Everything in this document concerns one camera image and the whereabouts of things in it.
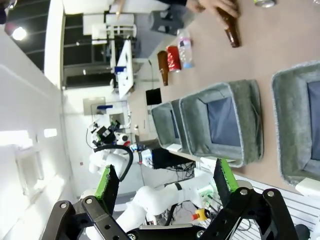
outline beer bottle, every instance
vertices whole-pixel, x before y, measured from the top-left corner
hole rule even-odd
[[[217,7],[217,11],[228,26],[228,28],[225,29],[225,33],[228,36],[231,46],[233,48],[240,47],[237,19],[219,7]]]

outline bolt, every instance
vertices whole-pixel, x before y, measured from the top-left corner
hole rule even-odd
[[[128,237],[129,237],[131,240],[136,240],[136,239],[137,239],[136,236],[135,236],[134,234],[132,234],[132,233],[129,233],[129,234],[128,234]]]
[[[196,233],[196,238],[199,239],[199,238],[202,236],[202,234],[204,234],[204,232],[205,232],[205,231],[203,231],[203,230],[198,231],[198,232]]]
[[[240,194],[241,194],[241,195],[247,195],[247,194],[248,194],[248,190],[242,189],[242,190],[240,191]]]
[[[275,195],[275,193],[273,191],[268,191],[267,195],[272,198]]]

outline clear plastic bottle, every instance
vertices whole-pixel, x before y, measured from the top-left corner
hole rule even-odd
[[[184,69],[192,68],[194,63],[190,34],[185,29],[179,29],[177,35],[180,62]]]

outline soda can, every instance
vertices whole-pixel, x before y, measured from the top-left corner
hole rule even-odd
[[[253,0],[258,7],[270,8],[276,4],[274,0]]]
[[[169,72],[180,72],[181,71],[181,63],[179,58],[179,50],[177,46],[167,46],[166,51],[168,53],[168,66]]]

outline white desk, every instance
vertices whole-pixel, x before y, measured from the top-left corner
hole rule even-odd
[[[132,66],[131,41],[124,42],[117,67],[126,67],[124,72],[117,74],[119,97],[122,99],[134,85],[134,73]]]

